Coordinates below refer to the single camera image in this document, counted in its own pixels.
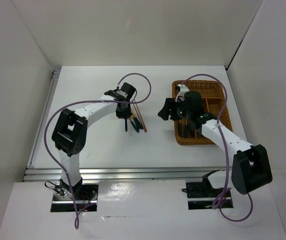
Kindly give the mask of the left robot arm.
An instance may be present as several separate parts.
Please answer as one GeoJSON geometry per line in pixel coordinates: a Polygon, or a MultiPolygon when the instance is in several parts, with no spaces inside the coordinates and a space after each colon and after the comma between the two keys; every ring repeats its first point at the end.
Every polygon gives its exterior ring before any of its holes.
{"type": "Polygon", "coordinates": [[[100,99],[86,106],[76,110],[65,108],[61,111],[51,139],[55,143],[59,162],[63,166],[60,184],[64,187],[64,194],[71,200],[76,200],[82,195],[80,152],[86,144],[88,128],[112,113],[119,119],[129,119],[129,101],[136,93],[136,88],[125,82],[121,87],[106,91],[100,99]]]}

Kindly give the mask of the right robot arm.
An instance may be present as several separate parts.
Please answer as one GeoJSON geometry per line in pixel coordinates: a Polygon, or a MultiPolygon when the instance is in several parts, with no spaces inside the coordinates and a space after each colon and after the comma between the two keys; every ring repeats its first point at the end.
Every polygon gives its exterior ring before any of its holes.
{"type": "Polygon", "coordinates": [[[206,112],[197,91],[188,91],[180,98],[166,98],[158,116],[165,121],[187,120],[192,129],[211,140],[228,157],[231,167],[202,177],[201,190],[206,196],[213,196],[223,188],[236,189],[245,195],[272,182],[266,148],[241,139],[214,114],[206,112]]]}

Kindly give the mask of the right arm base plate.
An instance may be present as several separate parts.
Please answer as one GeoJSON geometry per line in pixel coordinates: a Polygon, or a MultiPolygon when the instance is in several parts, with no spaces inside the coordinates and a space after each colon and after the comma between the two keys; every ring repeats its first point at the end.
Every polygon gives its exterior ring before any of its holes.
{"type": "Polygon", "coordinates": [[[186,182],[181,191],[187,196],[189,210],[208,210],[212,209],[213,201],[222,190],[207,186],[203,182],[186,182]]]}

